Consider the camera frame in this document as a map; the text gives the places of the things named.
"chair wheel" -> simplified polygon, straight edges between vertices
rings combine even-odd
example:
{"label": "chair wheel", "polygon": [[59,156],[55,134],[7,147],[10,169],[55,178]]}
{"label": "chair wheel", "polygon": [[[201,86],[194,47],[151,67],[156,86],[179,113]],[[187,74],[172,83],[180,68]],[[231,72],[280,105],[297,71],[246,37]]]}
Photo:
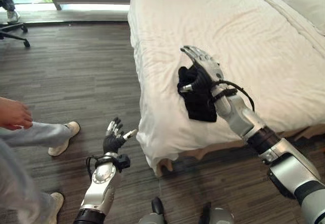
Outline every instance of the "chair wheel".
{"label": "chair wheel", "polygon": [[25,25],[20,28],[24,33],[28,32],[28,29]]}
{"label": "chair wheel", "polygon": [[24,41],[24,46],[28,48],[28,47],[30,47],[30,43],[27,40],[25,40]]}

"shoe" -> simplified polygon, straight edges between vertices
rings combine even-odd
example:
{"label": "shoe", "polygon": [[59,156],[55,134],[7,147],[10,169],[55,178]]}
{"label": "shoe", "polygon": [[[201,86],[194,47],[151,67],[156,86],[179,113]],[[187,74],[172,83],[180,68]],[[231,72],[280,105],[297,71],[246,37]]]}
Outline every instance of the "shoe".
{"label": "shoe", "polygon": [[7,11],[7,17],[8,17],[7,22],[10,24],[17,23],[19,22],[20,19],[20,15],[16,11]]}
{"label": "shoe", "polygon": [[57,224],[57,214],[62,208],[64,197],[60,193],[52,193],[51,196],[55,200],[55,210],[53,212],[53,216],[50,217],[48,224]]}
{"label": "shoe", "polygon": [[65,152],[65,150],[66,150],[66,149],[68,148],[68,146],[69,146],[69,140],[70,140],[73,136],[75,136],[77,133],[79,133],[79,131],[80,131],[80,126],[79,126],[79,124],[78,124],[77,122],[75,122],[75,121],[71,121],[71,122],[69,122],[68,124],[65,124],[65,126],[66,126],[67,128],[69,128],[69,130],[71,131],[72,136],[71,136],[69,139],[67,139],[67,140],[66,140],[62,145],[57,146],[57,147],[54,147],[54,148],[49,148],[48,153],[49,153],[50,156],[59,156],[59,155],[61,155],[63,152]]}

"white mattress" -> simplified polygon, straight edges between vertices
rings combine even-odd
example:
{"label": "white mattress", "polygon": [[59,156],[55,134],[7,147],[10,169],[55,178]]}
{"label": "white mattress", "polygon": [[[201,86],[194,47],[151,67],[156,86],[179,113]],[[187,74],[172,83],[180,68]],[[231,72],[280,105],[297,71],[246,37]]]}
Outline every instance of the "white mattress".
{"label": "white mattress", "polygon": [[281,0],[131,0],[128,21],[141,85],[137,139],[153,170],[162,158],[239,139],[221,118],[188,119],[177,93],[178,69],[191,66],[183,45],[219,59],[273,130],[325,122],[325,37]]}

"office chair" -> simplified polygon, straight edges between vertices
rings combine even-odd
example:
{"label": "office chair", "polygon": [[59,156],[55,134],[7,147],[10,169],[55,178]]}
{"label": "office chair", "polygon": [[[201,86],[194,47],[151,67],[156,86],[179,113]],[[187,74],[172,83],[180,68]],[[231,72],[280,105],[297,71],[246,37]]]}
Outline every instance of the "office chair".
{"label": "office chair", "polygon": [[28,32],[27,27],[24,23],[17,23],[17,24],[0,24],[0,40],[4,38],[11,38],[16,40],[23,40],[25,47],[30,47],[30,44],[27,39],[23,39],[21,37],[11,35],[8,32],[20,28],[24,33]]}

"black cable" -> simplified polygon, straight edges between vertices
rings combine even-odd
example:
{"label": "black cable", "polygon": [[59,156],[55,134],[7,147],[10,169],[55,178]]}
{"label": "black cable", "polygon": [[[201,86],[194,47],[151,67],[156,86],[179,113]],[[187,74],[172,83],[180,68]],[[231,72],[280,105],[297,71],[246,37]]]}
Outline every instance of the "black cable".
{"label": "black cable", "polygon": [[90,178],[90,181],[91,181],[91,178],[92,178],[92,172],[91,172],[91,168],[90,168],[90,162],[91,162],[91,159],[95,159],[96,162],[98,161],[98,158],[96,156],[89,156],[87,157],[86,159],[86,167],[87,167],[87,172],[88,172],[88,175],[89,175],[89,178]]}
{"label": "black cable", "polygon": [[233,82],[229,82],[226,80],[219,80],[213,83],[213,86],[215,85],[219,85],[219,84],[227,84],[230,85],[232,87],[235,87],[236,89],[238,89],[239,91],[241,91],[248,99],[250,104],[252,105],[252,110],[255,111],[255,105],[254,105],[254,101],[253,99],[248,95],[248,93],[244,90],[244,88],[239,87],[236,83]]}

